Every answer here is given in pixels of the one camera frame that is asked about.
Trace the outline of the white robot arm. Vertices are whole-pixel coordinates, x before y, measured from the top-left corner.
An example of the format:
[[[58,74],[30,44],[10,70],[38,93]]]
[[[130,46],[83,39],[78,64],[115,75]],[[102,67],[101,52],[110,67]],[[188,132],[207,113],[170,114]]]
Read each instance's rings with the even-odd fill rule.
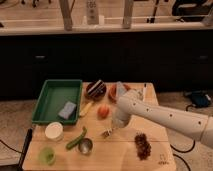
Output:
[[[213,116],[144,102],[143,93],[131,89],[117,99],[112,124],[124,128],[133,115],[173,129],[213,149]]]

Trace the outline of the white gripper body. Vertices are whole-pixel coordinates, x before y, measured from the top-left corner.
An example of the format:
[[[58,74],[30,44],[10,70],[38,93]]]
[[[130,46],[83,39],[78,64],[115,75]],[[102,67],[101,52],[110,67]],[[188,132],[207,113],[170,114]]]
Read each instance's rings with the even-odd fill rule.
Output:
[[[131,115],[120,110],[116,109],[112,115],[112,128],[124,128],[126,127],[131,119]]]

